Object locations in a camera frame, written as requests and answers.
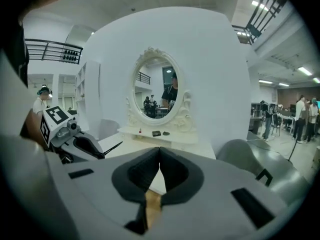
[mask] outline black pants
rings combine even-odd
[[[315,124],[308,122],[306,126],[306,141],[309,142],[311,140],[312,135],[315,134]]]
[[[295,122],[293,137],[296,138],[297,133],[298,133],[298,136],[297,136],[298,141],[301,141],[301,135],[302,135],[302,131],[305,126],[305,122],[306,122],[306,120],[302,119],[302,118],[299,118],[299,120]]]

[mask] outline white floor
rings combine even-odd
[[[258,135],[262,138],[262,134],[265,132],[265,123],[259,129]],[[268,144],[273,151],[279,152],[284,158],[288,159],[295,145],[295,140],[292,140],[292,134],[290,135],[288,131],[284,130],[282,127],[276,133],[276,129],[271,135],[272,128],[269,134]],[[317,169],[315,164],[313,164],[313,158],[316,153],[317,146],[320,146],[320,136],[314,138],[309,143],[303,142],[303,144],[297,143],[293,154],[290,158],[293,166],[299,171],[299,173],[305,177],[305,179],[312,183]]]

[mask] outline ornate white mirror frame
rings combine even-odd
[[[178,94],[177,98],[175,101],[175,104],[172,108],[172,110],[163,118],[159,119],[154,119],[146,116],[137,106],[136,102],[136,91],[135,91],[135,83],[136,83],[136,78],[137,74],[140,71],[141,67],[150,59],[155,59],[155,58],[161,58],[167,60],[173,67],[177,79],[178,79]],[[130,93],[129,97],[127,98],[128,100],[128,109],[131,111],[136,119],[140,120],[141,122],[145,123],[146,125],[149,126],[160,126],[168,123],[171,121],[178,113],[180,110],[183,102],[185,102],[185,99],[188,99],[188,103],[190,103],[190,95],[189,92],[185,90],[185,79],[183,72],[179,68],[178,64],[176,61],[166,52],[161,51],[159,49],[154,49],[152,47],[149,47],[147,50],[144,51],[143,54],[141,54],[138,58],[138,60],[135,63],[135,66],[133,68],[133,72],[130,78]]]

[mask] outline fluorescent light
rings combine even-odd
[[[258,3],[257,1],[252,1],[251,4],[254,5],[254,6],[258,6],[259,3]],[[266,11],[269,11],[269,9],[268,9],[264,4],[260,4],[259,7],[260,7],[261,9],[266,10]]]
[[[264,84],[272,84],[272,82],[269,82],[269,81],[264,81],[264,80],[259,80],[259,83],[264,83]]]
[[[312,73],[310,73],[308,70],[306,70],[303,66],[298,68],[299,71],[306,74],[307,76],[311,76]]]

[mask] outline black shirt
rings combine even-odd
[[[168,88],[164,89],[161,99],[167,100],[168,103],[170,103],[170,101],[177,100],[177,95],[178,95],[178,89],[173,88],[171,85]]]
[[[16,22],[9,23],[4,37],[3,49],[14,71],[28,86],[29,53],[25,43],[24,28]]]

